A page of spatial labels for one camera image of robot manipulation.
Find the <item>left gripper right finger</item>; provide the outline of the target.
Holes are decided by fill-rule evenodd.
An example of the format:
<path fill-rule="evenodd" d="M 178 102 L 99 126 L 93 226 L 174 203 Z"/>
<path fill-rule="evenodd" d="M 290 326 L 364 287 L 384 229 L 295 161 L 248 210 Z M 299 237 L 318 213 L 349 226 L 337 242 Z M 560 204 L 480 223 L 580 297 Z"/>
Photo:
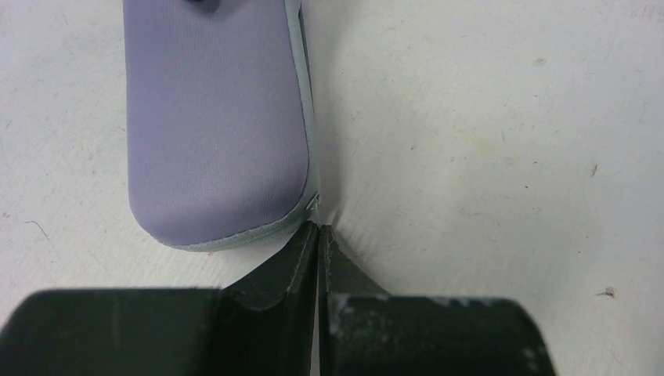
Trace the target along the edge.
<path fill-rule="evenodd" d="M 393 295 L 319 232 L 323 375 L 552 375 L 540 330 L 515 301 Z"/>

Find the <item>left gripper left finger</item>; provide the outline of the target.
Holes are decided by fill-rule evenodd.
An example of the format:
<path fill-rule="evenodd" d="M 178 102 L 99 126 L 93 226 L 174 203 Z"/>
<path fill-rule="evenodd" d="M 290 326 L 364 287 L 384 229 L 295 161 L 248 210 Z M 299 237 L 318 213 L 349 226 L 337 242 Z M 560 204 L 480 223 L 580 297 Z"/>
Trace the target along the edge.
<path fill-rule="evenodd" d="M 4 375 L 307 375 L 318 228 L 223 288 L 78 289 L 26 298 L 1 331 Z"/>

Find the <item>lavender umbrella case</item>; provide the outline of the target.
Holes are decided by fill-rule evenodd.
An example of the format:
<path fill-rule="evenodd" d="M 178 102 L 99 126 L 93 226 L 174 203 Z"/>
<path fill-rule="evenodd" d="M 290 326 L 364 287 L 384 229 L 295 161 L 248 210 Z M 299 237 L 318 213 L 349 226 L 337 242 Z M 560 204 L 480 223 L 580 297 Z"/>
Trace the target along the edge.
<path fill-rule="evenodd" d="M 126 1 L 128 198 L 173 248 L 296 230 L 319 196 L 299 1 Z"/>

